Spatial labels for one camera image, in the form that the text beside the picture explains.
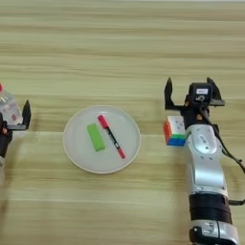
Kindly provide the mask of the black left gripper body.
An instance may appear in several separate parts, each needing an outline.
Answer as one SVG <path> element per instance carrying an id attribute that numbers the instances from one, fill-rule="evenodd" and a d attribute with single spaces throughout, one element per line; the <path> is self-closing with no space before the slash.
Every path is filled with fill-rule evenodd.
<path id="1" fill-rule="evenodd" d="M 23 122 L 19 124 L 7 124 L 0 113 L 0 156 L 6 157 L 9 143 L 12 140 L 13 131 L 25 131 L 28 129 L 28 118 L 24 117 Z"/>

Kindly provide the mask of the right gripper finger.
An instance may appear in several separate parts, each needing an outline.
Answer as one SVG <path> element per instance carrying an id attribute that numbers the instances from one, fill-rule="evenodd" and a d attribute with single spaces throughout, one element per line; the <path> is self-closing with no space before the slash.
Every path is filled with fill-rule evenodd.
<path id="1" fill-rule="evenodd" d="M 212 86 L 212 100 L 222 100 L 219 88 L 212 78 L 207 78 L 207 83 Z"/>
<path id="2" fill-rule="evenodd" d="M 172 94 L 172 81 L 171 78 L 167 79 L 166 87 L 165 87 L 165 109 L 173 109 L 174 108 L 174 103 L 171 99 L 171 94 Z"/>

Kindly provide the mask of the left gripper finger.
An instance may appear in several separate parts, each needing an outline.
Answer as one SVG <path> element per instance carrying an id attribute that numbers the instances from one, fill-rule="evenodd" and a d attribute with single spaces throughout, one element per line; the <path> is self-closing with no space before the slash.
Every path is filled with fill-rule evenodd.
<path id="1" fill-rule="evenodd" d="M 29 125 L 30 121 L 31 121 L 31 116 L 32 116 L 31 106 L 30 106 L 30 102 L 27 100 L 25 102 L 25 105 L 24 105 L 23 111 L 22 111 L 22 118 L 23 118 L 22 123 L 24 125 Z"/>

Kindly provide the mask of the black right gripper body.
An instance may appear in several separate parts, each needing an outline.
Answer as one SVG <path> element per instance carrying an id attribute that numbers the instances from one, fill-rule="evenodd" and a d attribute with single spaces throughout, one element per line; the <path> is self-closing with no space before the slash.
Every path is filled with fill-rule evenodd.
<path id="1" fill-rule="evenodd" d="M 176 105 L 172 100 L 165 99 L 165 109 L 179 111 L 184 119 L 185 128 L 195 124 L 210 124 L 210 106 L 224 106 L 224 100 L 211 100 L 209 104 L 199 101 L 194 104 L 189 95 L 186 95 L 183 105 Z"/>

